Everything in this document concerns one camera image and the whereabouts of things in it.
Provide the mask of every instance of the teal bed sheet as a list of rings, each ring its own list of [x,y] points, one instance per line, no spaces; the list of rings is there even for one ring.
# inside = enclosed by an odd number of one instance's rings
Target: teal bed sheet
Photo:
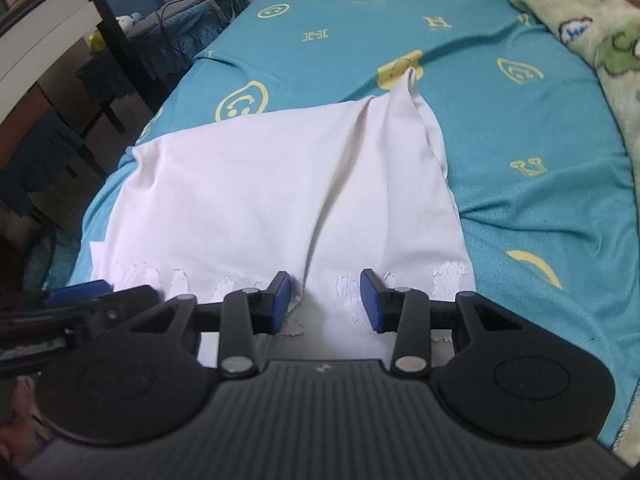
[[[478,291],[599,357],[625,420],[640,367],[632,168],[595,74],[508,0],[257,0],[138,142],[241,114],[356,100],[408,66],[440,121]],[[130,150],[84,218],[90,276]]]

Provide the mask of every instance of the black cable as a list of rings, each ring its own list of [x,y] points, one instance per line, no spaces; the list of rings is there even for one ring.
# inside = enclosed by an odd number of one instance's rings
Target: black cable
[[[191,62],[191,58],[189,56],[187,56],[183,51],[181,51],[179,48],[177,48],[176,46],[174,46],[171,41],[169,41],[169,37],[167,36],[166,33],[166,29],[164,28],[164,12],[168,9],[169,6],[173,5],[173,4],[179,4],[180,2],[183,2],[184,0],[174,0],[172,2],[169,2],[168,4],[166,4],[163,8],[162,8],[162,12],[160,13],[160,15],[158,15],[158,11],[156,10],[156,16],[158,17],[158,24],[160,25],[160,33],[162,34],[162,38],[164,39],[164,42],[168,45],[169,47],[169,54],[171,54],[171,58],[174,60],[174,66],[175,66],[175,71],[179,72],[179,68],[178,68],[178,61],[177,59],[175,59],[174,53],[173,51],[175,50],[176,52],[178,52],[179,54],[182,54],[184,56],[184,59],[187,60],[187,63],[189,64],[189,67],[192,66],[192,62]]]

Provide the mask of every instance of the metal screw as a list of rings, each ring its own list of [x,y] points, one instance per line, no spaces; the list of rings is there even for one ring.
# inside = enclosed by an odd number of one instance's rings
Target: metal screw
[[[408,374],[415,374],[427,367],[427,361],[417,355],[405,355],[396,359],[396,368]]]
[[[234,355],[222,359],[220,365],[230,374],[241,374],[249,370],[254,365],[254,362],[243,355]]]

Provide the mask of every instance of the folded white fabric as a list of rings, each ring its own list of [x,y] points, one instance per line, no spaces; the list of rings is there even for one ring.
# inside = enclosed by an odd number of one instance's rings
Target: folded white fabric
[[[388,360],[393,335],[374,333],[360,302],[363,268],[438,300],[475,290],[442,132],[414,80],[409,69],[379,97],[135,147],[138,168],[92,244],[92,279],[205,303],[286,270],[303,301],[271,357]],[[217,340],[203,341],[198,358],[214,365]]]

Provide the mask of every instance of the green fleece blanket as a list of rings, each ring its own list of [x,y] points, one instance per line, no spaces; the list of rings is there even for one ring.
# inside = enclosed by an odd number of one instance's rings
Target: green fleece blanket
[[[640,9],[625,0],[510,1],[595,69],[624,137],[640,204]],[[638,390],[614,450],[629,463],[640,458]]]

